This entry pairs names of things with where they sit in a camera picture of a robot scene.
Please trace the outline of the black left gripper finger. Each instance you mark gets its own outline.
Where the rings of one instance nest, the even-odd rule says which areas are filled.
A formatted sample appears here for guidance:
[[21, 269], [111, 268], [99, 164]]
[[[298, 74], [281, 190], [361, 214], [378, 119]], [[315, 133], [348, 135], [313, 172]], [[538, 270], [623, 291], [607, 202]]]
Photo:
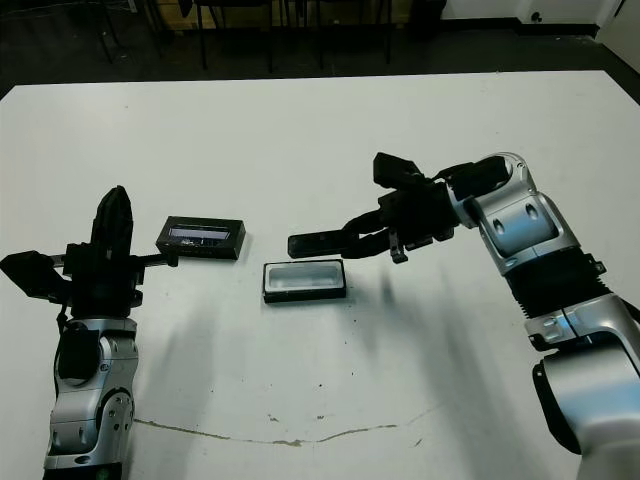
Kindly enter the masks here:
[[112, 247], [116, 241], [121, 208], [121, 188], [113, 187], [100, 201], [91, 231], [91, 242]]
[[133, 214], [131, 202], [126, 189], [118, 185], [112, 205], [113, 247], [115, 249], [130, 249], [133, 234]]

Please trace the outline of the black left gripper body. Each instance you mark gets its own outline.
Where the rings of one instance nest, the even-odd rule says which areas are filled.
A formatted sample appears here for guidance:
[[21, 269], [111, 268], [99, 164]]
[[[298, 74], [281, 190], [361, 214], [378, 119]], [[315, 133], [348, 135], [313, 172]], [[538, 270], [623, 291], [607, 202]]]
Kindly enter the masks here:
[[142, 304], [138, 287], [144, 283], [148, 267], [176, 267], [175, 254], [158, 253], [137, 256], [128, 250], [95, 243], [69, 244], [63, 255], [52, 258], [68, 278], [66, 305], [74, 317], [127, 317]]

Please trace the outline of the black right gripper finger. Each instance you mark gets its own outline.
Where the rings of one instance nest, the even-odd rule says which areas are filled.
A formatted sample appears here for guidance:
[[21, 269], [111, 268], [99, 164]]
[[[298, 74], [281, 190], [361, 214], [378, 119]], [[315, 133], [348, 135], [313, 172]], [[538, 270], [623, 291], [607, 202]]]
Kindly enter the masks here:
[[377, 256], [390, 249], [388, 233], [375, 233], [355, 238], [343, 251], [344, 259], [363, 259]]
[[349, 241], [387, 241], [388, 227], [382, 221], [380, 209], [373, 210], [349, 220], [343, 227]]

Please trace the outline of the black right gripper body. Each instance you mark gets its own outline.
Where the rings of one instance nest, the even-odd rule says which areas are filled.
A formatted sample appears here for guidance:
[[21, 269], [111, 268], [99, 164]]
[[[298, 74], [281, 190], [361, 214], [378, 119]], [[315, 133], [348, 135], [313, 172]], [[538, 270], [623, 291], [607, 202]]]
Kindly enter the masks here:
[[389, 231], [391, 258], [408, 260], [406, 250], [443, 242], [454, 236], [456, 213], [442, 182], [395, 190], [378, 199], [381, 224]]

